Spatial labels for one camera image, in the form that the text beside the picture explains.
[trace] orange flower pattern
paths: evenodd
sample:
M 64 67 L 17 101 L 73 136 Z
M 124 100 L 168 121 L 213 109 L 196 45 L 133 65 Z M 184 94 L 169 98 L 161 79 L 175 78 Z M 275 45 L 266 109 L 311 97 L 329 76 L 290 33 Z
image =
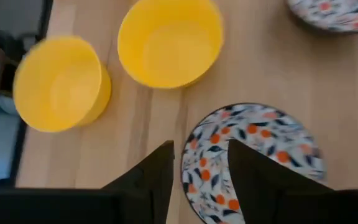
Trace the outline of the orange flower pattern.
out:
M 358 32 L 358 0 L 288 0 L 305 22 L 332 32 Z
M 294 118 L 260 104 L 225 106 L 192 130 L 181 159 L 186 197 L 205 223 L 245 223 L 229 174 L 230 138 L 306 177 L 324 179 L 326 171 L 319 149 Z

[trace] wooden surface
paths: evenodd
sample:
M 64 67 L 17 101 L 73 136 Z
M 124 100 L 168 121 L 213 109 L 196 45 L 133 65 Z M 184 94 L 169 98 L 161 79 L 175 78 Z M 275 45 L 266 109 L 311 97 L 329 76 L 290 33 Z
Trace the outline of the wooden surface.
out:
M 63 133 L 29 129 L 19 187 L 100 188 L 167 139 L 175 141 L 175 181 L 167 223 L 201 223 L 180 184 L 180 152 L 210 111 L 258 102 L 299 119 L 315 135 L 328 185 L 358 187 L 358 35 L 322 37 L 298 28 L 283 1 L 216 0 L 225 44 L 198 83 L 178 90 L 137 84 L 122 69 L 117 33 L 135 0 L 55 0 L 49 35 L 90 41 L 112 78 L 106 112 Z

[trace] yellow bowl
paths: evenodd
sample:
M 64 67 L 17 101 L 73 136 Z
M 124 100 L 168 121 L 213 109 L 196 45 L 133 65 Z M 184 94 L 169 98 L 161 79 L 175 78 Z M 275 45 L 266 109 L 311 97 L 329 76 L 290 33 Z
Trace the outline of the yellow bowl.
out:
M 22 119 L 45 132 L 95 120 L 111 92 L 110 77 L 92 46 L 79 37 L 37 44 L 19 65 L 14 102 Z
M 222 44 L 222 19 L 210 0 L 140 0 L 118 34 L 124 69 L 154 88 L 195 81 L 216 60 Z

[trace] floor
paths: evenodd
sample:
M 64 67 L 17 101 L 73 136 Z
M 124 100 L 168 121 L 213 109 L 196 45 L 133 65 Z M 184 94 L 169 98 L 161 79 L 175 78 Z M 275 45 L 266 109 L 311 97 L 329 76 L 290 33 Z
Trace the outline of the floor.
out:
M 42 1 L 0 0 L 0 29 L 18 36 L 37 32 Z M 0 179 L 9 177 L 19 117 L 12 99 L 0 97 Z
M 117 33 L 135 0 L 59 0 L 49 35 L 91 42 L 112 78 L 104 114 L 83 128 L 28 130 L 17 185 L 100 188 L 167 139 L 175 141 L 175 180 L 167 223 L 201 223 L 180 183 L 180 153 L 197 122 L 237 102 L 280 108 L 315 136 L 334 189 L 358 188 L 358 35 L 314 35 L 294 25 L 283 1 L 215 0 L 225 44 L 212 68 L 188 88 L 153 90 L 122 69 Z

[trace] wooden table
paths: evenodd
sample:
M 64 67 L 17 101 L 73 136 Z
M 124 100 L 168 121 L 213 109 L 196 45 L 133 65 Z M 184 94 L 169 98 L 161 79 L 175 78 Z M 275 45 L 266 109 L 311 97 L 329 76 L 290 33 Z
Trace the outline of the wooden table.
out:
M 19 187 L 100 188 L 167 139 L 175 141 L 175 180 L 167 223 L 201 223 L 180 183 L 180 153 L 210 111 L 258 102 L 298 118 L 315 135 L 328 185 L 358 187 L 358 35 L 321 37 L 299 29 L 283 1 L 216 0 L 226 42 L 198 83 L 177 90 L 137 84 L 117 55 L 117 33 L 134 0 L 55 0 L 49 35 L 90 41 L 112 78 L 106 112 L 58 134 L 29 129 Z

